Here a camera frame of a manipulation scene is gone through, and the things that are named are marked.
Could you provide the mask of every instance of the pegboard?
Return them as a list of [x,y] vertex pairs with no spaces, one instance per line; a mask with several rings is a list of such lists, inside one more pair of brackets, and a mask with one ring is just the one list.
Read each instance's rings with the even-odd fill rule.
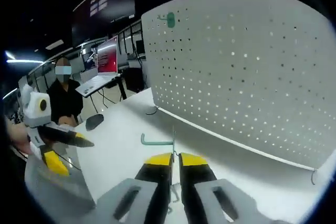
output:
[[335,149],[336,37],[316,10],[297,0],[173,0],[142,26],[157,106],[308,167]]

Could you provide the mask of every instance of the black shirt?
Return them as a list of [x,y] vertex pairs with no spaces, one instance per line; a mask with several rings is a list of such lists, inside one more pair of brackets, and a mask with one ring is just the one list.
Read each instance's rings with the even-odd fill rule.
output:
[[77,116],[83,108],[83,98],[75,89],[79,86],[79,82],[69,79],[68,92],[64,90],[59,80],[56,80],[48,89],[47,93],[50,97],[51,120],[58,123],[61,116],[74,115]]

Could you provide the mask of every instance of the laptop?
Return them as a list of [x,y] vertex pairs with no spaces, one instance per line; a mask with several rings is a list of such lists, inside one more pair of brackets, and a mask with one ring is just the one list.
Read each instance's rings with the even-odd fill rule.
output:
[[76,91],[83,97],[88,97],[92,93],[106,86],[118,75],[117,63],[117,39],[115,36],[100,44],[97,48],[97,71],[98,74],[86,81]]

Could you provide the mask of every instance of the face mask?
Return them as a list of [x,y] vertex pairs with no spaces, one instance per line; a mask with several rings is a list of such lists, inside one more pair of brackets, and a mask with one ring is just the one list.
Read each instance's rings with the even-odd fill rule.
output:
[[56,66],[55,74],[60,82],[67,82],[71,76],[71,66]]

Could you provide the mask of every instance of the white table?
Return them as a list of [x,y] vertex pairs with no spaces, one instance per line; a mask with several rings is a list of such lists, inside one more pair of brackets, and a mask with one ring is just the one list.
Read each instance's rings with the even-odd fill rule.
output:
[[[95,146],[77,148],[78,160],[89,188],[98,198],[125,178],[134,178],[150,156],[172,151],[172,146],[145,146],[146,141],[171,141],[176,130],[175,150],[202,155],[217,179],[225,178],[252,196],[258,210],[271,219],[298,223],[319,199],[323,183],[313,186],[311,171],[293,167],[215,138],[161,111],[154,110],[150,89],[133,95],[103,112],[104,121],[87,132],[85,123],[76,130]],[[178,170],[173,183],[179,181]],[[171,203],[166,223],[187,223],[181,202]]]

